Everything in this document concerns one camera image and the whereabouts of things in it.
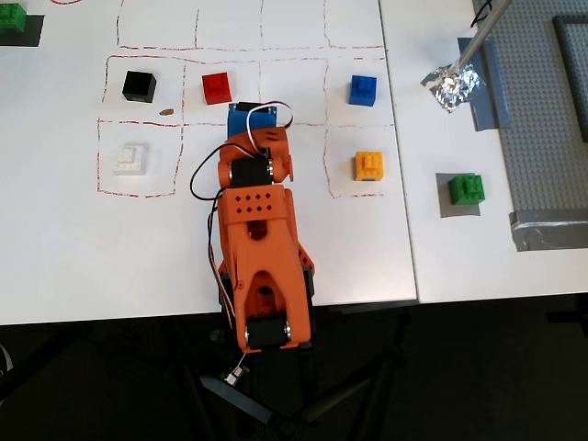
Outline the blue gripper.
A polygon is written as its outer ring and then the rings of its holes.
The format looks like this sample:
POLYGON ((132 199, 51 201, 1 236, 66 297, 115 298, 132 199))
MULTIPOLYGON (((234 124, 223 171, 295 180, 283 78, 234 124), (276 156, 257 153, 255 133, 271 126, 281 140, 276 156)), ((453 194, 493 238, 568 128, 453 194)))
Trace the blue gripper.
MULTIPOLYGON (((260 103, 238 102, 230 103, 227 118, 227 137, 246 133, 246 120, 249 111, 260 106, 260 103)), ((254 111, 249 118, 250 129, 267 129, 277 125, 277 108, 265 107, 254 111)))

